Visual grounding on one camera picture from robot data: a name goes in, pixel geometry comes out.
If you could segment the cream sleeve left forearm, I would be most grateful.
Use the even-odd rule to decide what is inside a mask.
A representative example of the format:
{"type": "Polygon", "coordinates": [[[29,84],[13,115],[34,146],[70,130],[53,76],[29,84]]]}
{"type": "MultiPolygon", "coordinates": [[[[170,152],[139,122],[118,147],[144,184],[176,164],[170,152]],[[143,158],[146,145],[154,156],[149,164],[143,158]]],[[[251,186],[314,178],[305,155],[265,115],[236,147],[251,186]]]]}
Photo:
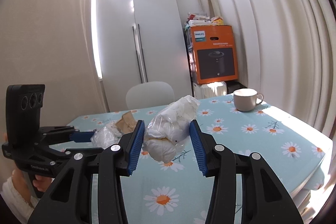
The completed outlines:
{"type": "Polygon", "coordinates": [[[14,216],[14,219],[19,223],[28,222],[39,202],[39,199],[33,196],[30,196],[30,202],[27,202],[14,188],[11,177],[2,185],[1,198],[5,202],[6,209],[9,209],[10,215],[14,216]]]}

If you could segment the left hand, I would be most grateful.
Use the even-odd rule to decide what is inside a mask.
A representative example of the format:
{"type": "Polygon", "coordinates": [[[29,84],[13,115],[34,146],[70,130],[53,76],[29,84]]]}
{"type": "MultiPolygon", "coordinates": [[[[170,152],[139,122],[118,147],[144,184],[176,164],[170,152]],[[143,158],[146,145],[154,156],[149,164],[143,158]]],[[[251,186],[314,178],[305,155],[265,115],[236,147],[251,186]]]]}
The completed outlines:
{"type": "MultiPolygon", "coordinates": [[[[28,188],[28,184],[23,172],[17,168],[12,172],[12,181],[16,189],[28,188]]],[[[38,191],[45,192],[51,185],[52,181],[52,178],[39,176],[36,174],[32,184],[35,188],[37,188],[38,191]]]]}

